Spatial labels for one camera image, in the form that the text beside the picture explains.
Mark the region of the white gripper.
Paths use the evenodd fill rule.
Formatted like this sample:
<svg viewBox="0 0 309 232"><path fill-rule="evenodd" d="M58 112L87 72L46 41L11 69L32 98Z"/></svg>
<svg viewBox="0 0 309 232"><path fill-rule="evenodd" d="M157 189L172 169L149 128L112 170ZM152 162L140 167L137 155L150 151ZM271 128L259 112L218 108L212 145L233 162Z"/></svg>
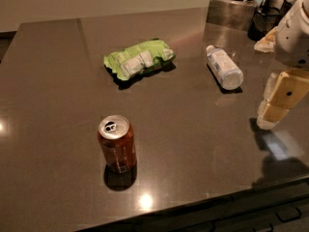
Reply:
<svg viewBox="0 0 309 232"><path fill-rule="evenodd" d="M296 0L277 26L275 58L297 67L272 72L257 112L261 130L273 129L309 93L309 0Z"/></svg>

